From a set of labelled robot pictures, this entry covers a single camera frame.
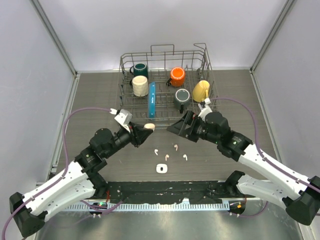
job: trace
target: metal edge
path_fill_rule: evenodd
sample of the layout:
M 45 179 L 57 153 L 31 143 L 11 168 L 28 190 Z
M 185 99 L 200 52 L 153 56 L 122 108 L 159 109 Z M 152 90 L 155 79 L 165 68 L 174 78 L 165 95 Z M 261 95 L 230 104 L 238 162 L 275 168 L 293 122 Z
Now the metal edge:
M 311 226 L 302 225 L 299 223 L 300 231 L 303 240 L 317 240 L 319 239 Z
M 226 66 L 226 67 L 212 67 L 213 71 L 216 70 L 250 70 L 251 68 L 249 66 Z M 105 74 L 105 73 L 117 73 L 119 72 L 119 68 L 110 69 L 110 70 L 84 70 L 84 71 L 78 71 L 78 74 Z
M 31 236 L 28 236 L 25 240 L 35 240 L 36 236 L 37 236 L 37 233 L 35 233 L 35 234 L 31 235 Z
M 280 154 L 280 151 L 279 151 L 279 148 L 278 148 L 277 140 L 275 138 L 275 135 L 274 135 L 273 130 L 272 130 L 272 126 L 271 126 L 270 121 L 269 121 L 268 113 L 267 113 L 266 108 L 265 108 L 265 102 L 264 102 L 264 99 L 262 97 L 261 90 L 260 90 L 259 84 L 257 82 L 257 78 L 255 76 L 255 72 L 254 71 L 250 71 L 250 75 L 251 75 L 253 86 L 254 86 L 254 89 L 255 89 L 255 92 L 256 92 L 256 96 L 258 97 L 258 101 L 259 101 L 259 104 L 260 104 L 260 107 L 261 107 L 261 110 L 262 110 L 262 114 L 263 114 L 263 117 L 264 117 L 264 120 L 265 120 L 266 128 L 268 129 L 268 132 L 269 132 L 269 135 L 270 135 L 270 139 L 271 139 L 271 143 L 272 143 L 275 155 L 276 155 L 276 159 L 280 163 L 282 163 L 283 161 L 281 159 L 281 154 Z
M 158 70 L 164 70 L 163 67 L 157 67 L 157 68 L 149 68 L 148 71 L 158 71 Z M 115 68 L 115 69 L 109 69 L 109 70 L 88 70 L 88 71 L 78 71 L 78 74 L 107 74 L 107 73 L 121 73 L 121 68 Z
M 115 203 L 108 202 L 109 207 L 116 205 Z M 87 212 L 90 208 L 82 202 L 71 204 L 64 212 Z M 181 203 L 173 204 L 127 204 L 123 203 L 118 206 L 115 212 L 143 212 L 143 211 L 228 211 L 230 210 L 229 201 L 222 200 L 222 203 L 196 203 L 190 204 L 188 198 L 184 198 Z
M 272 40 L 276 36 L 282 23 L 284 22 L 286 16 L 288 15 L 290 10 L 292 9 L 295 2 L 296 2 L 296 0 L 287 0 L 285 2 L 280 14 L 278 15 L 277 19 L 275 20 L 275 22 L 271 28 L 270 33 L 268 34 L 267 38 L 265 39 L 257 57 L 255 58 L 255 60 L 253 62 L 253 65 L 251 67 L 251 71 L 255 71 L 257 69 L 257 66 L 259 65 L 261 59 L 265 55 L 267 49 L 269 48 L 269 45 L 271 44 Z
M 78 88 L 78 84 L 79 84 L 79 79 L 80 79 L 80 74 L 77 74 L 76 77 L 73 79 L 73 82 L 72 82 L 72 85 L 71 85 L 71 88 L 69 91 L 69 97 L 68 97 L 68 100 L 65 105 L 65 109 L 63 112 L 63 118 L 60 122 L 60 126 L 58 129 L 58 135 L 56 138 L 56 144 L 54 147 L 53 156 L 52 156 L 50 170 L 49 170 L 48 175 L 51 173 L 53 166 L 58 165 L 58 162 L 59 162 L 59 158 L 60 158 L 60 154 L 61 154 L 61 150 L 62 150 L 62 144 L 63 144 L 62 128 L 63 128 L 63 124 L 64 124 L 66 118 L 71 113 L 72 106 L 74 104 L 74 100 L 75 100 L 75 96 L 76 96 L 76 92 L 77 92 L 77 88 Z
M 41 6 L 39 0 L 29 0 L 31 2 L 31 4 L 33 5 L 35 11 L 37 12 L 39 18 L 41 19 L 42 23 L 44 24 L 44 27 L 46 28 L 46 30 L 48 31 L 50 37 L 52 38 L 55 46 L 58 48 L 58 51 L 60 52 L 60 54 L 62 55 L 62 58 L 64 59 L 65 63 L 68 65 L 70 71 L 72 72 L 73 76 L 77 75 L 77 71 L 73 65 L 73 63 L 71 62 L 66 49 L 64 48 L 63 44 L 61 43 L 60 39 L 58 38 L 58 35 L 55 31 L 55 29 L 53 28 L 51 22 L 48 19 L 48 16 L 46 15 L 45 10 L 43 9 L 43 7 Z

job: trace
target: blue sponge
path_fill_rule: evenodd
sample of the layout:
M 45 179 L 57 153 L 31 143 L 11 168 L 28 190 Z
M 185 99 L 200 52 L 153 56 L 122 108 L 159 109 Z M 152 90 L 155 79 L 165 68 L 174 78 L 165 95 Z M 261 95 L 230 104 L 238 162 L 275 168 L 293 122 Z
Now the blue sponge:
M 156 83 L 149 84 L 149 99 L 148 99 L 148 115 L 150 119 L 156 117 Z

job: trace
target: cream mug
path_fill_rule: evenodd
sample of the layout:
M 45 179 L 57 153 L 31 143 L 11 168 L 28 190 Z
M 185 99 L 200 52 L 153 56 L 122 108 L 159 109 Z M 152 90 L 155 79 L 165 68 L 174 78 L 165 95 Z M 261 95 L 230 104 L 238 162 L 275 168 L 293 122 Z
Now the cream mug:
M 135 76 L 132 79 L 133 94 L 137 97 L 144 97 L 149 93 L 148 79 L 145 76 Z
M 193 91 L 192 91 L 192 99 L 196 102 L 202 102 L 208 97 L 210 89 L 210 83 L 206 80 L 201 80 L 198 82 Z

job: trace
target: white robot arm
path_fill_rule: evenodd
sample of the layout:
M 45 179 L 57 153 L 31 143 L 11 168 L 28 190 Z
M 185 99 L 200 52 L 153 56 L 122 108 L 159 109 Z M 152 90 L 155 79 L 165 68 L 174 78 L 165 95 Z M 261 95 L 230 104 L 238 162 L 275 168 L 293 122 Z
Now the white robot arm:
M 24 238 L 36 233 L 45 222 L 66 207 L 83 199 L 101 199 L 106 194 L 108 184 L 98 171 L 107 165 L 107 159 L 129 143 L 139 147 L 155 130 L 154 124 L 131 122 L 132 114 L 124 109 L 114 114 L 120 126 L 119 131 L 114 135 L 108 128 L 96 131 L 89 146 L 68 165 L 64 176 L 63 170 L 36 189 L 24 195 L 16 192 L 9 198 L 11 213 L 28 201 L 13 217 Z M 33 197 L 61 177 L 58 183 L 38 197 Z
M 213 112 L 210 103 L 209 98 L 205 99 L 198 104 L 201 109 L 198 115 L 187 111 L 167 131 L 193 142 L 201 138 L 217 144 L 224 156 L 256 170 L 271 181 L 235 171 L 226 180 L 230 193 L 256 196 L 285 209 L 299 223 L 310 225 L 320 209 L 320 178 L 310 179 L 267 155 L 249 138 L 232 131 L 228 120 L 220 112 Z

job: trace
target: wire dish rack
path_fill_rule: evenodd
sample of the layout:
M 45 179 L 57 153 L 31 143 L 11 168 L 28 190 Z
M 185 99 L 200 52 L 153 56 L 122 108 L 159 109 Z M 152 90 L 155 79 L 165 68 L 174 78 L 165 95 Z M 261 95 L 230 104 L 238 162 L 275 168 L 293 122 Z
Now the wire dish rack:
M 205 43 L 193 45 L 195 46 L 193 50 L 175 50 L 174 44 L 151 45 L 150 52 L 125 53 L 120 57 L 119 71 L 122 72 L 119 74 L 118 81 L 120 107 L 132 113 L 131 120 L 133 122 L 154 123 L 157 127 L 164 128 L 175 123 L 183 116 L 174 107 L 176 91 L 182 88 L 191 94 L 196 84 L 201 80 L 210 83 L 209 97 L 211 99 L 218 97 L 207 45 Z M 148 96 L 135 96 L 133 88 L 130 86 L 130 81 L 134 76 L 129 73 L 129 69 L 137 63 L 147 65 L 148 83 L 155 82 L 154 118 L 148 117 Z M 166 85 L 170 78 L 170 71 L 174 67 L 182 67 L 185 70 L 185 81 L 180 87 Z M 217 111 L 219 104 L 218 100 L 214 100 L 210 107 L 213 111 Z M 198 102 L 191 100 L 187 110 L 198 114 L 200 112 Z

